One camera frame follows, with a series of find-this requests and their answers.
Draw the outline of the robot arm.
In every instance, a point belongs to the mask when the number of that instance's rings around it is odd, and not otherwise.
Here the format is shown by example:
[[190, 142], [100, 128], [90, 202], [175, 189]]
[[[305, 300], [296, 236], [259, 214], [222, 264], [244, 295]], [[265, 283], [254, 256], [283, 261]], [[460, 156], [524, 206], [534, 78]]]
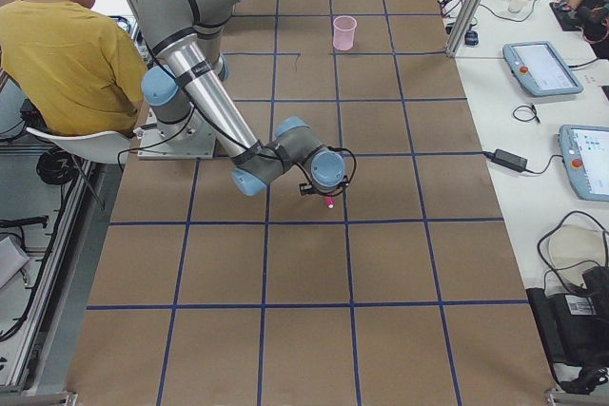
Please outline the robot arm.
[[221, 83], [218, 51], [225, 23], [243, 0], [138, 0], [138, 22], [150, 54], [171, 88], [183, 92], [218, 133], [234, 164], [232, 180], [247, 196], [265, 190], [292, 166], [305, 176], [304, 195], [341, 194], [353, 176], [342, 150], [325, 145], [297, 116], [284, 120], [273, 142], [253, 134]]

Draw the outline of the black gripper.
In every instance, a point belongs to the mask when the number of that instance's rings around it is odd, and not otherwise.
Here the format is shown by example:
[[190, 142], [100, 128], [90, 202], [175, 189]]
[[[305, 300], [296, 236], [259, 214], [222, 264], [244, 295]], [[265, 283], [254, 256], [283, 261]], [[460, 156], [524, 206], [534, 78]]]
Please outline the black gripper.
[[349, 180], [346, 176], [335, 186], [322, 186], [315, 181], [299, 184], [299, 191], [302, 196], [319, 195], [322, 197], [338, 197], [349, 187]]

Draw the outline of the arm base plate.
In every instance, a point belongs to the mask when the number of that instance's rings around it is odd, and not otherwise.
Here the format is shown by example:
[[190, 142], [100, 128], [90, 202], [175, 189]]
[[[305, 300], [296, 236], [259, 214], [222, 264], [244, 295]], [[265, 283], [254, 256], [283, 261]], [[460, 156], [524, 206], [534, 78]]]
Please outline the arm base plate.
[[147, 124], [136, 133], [141, 160], [212, 159], [216, 133], [196, 106], [179, 96], [148, 109]]

